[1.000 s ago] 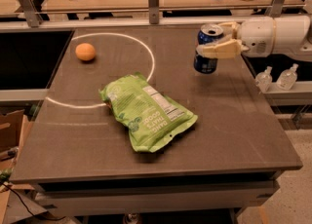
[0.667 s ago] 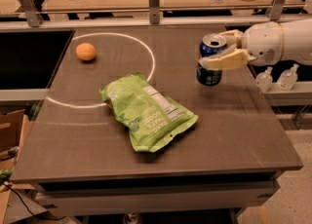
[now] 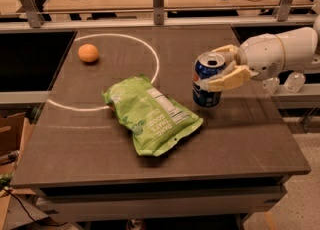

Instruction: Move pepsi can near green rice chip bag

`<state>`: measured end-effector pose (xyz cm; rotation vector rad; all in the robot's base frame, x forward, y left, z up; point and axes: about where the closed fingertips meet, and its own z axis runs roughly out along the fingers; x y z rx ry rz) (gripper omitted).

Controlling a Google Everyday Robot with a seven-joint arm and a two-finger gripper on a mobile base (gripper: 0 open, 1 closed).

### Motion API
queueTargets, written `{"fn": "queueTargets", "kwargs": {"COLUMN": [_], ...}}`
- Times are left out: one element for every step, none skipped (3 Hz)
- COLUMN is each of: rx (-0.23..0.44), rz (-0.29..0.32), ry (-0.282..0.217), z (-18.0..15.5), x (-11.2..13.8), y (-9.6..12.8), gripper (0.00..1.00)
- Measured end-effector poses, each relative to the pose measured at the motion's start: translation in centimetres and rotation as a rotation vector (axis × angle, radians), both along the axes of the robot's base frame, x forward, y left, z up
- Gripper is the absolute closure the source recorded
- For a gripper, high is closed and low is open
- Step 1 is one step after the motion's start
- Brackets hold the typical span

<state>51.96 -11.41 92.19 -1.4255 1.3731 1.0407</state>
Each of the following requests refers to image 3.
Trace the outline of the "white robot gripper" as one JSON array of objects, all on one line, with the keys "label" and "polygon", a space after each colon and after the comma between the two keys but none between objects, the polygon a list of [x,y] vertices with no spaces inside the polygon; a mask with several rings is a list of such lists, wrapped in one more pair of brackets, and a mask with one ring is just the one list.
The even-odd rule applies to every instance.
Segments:
[{"label": "white robot gripper", "polygon": [[262,81],[277,77],[285,65],[285,52],[280,39],[276,35],[263,34],[254,36],[243,42],[239,49],[235,45],[225,45],[214,49],[221,54],[225,62],[230,64],[237,59],[241,65],[217,79],[207,78],[200,82],[200,88],[208,92],[221,92],[243,86],[252,78]]}]

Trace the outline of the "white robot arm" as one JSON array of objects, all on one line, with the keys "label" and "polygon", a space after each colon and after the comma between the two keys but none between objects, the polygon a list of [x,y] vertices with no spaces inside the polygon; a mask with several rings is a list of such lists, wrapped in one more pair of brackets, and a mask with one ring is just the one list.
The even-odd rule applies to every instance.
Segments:
[{"label": "white robot arm", "polygon": [[213,77],[195,81],[208,92],[238,88],[250,79],[264,81],[285,71],[316,72],[319,70],[319,18],[312,27],[253,36],[239,47],[225,45],[210,54],[223,59],[226,68]]}]

